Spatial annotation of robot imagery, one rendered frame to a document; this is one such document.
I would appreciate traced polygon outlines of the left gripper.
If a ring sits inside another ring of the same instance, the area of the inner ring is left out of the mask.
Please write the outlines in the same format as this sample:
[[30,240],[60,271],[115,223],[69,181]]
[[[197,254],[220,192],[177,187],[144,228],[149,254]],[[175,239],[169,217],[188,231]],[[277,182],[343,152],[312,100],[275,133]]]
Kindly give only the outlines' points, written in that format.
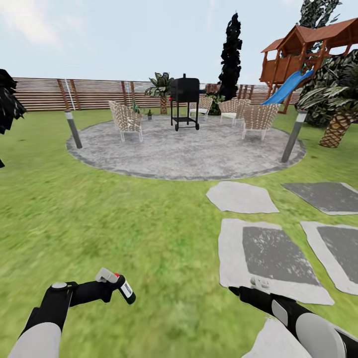
[[85,303],[92,302],[98,299],[102,299],[105,303],[111,301],[112,292],[123,286],[123,283],[110,283],[104,282],[88,282],[88,295]]

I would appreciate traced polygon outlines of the insectifuge atomizer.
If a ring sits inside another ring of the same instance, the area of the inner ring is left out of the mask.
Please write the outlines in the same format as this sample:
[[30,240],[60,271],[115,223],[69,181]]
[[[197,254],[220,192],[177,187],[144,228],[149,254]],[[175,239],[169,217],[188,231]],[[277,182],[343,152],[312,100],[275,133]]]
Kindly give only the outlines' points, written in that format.
[[128,304],[133,304],[136,300],[136,294],[133,292],[131,286],[129,285],[128,281],[125,279],[125,277],[121,274],[118,275],[118,281],[117,283],[123,283],[123,286],[118,288],[122,294],[122,296],[125,298]]

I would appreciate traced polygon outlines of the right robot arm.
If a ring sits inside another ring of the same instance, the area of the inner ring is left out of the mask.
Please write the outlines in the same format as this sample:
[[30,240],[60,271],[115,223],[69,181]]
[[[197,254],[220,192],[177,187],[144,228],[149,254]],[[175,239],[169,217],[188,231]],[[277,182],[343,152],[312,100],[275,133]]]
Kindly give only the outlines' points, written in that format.
[[269,282],[250,279],[251,288],[229,287],[240,300],[282,322],[312,358],[358,358],[358,338],[299,305],[295,299],[268,294]]

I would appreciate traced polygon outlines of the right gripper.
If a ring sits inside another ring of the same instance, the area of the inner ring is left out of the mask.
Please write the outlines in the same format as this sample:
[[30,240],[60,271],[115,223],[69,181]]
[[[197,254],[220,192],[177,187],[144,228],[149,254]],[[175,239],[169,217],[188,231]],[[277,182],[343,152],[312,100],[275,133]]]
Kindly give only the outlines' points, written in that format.
[[232,291],[236,296],[240,296],[240,300],[251,304],[253,307],[260,309],[265,312],[261,306],[261,297],[264,293],[262,290],[251,289],[248,287],[240,286],[240,287],[229,287],[229,290]]

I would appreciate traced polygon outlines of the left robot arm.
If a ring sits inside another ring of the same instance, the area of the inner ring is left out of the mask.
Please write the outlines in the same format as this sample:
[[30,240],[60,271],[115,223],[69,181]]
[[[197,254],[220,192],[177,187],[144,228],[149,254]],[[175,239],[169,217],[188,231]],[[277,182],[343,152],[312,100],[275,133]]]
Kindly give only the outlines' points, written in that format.
[[95,281],[85,284],[59,282],[46,290],[40,308],[34,308],[8,358],[58,358],[60,339],[69,308],[102,299],[123,286],[118,275],[102,267]]

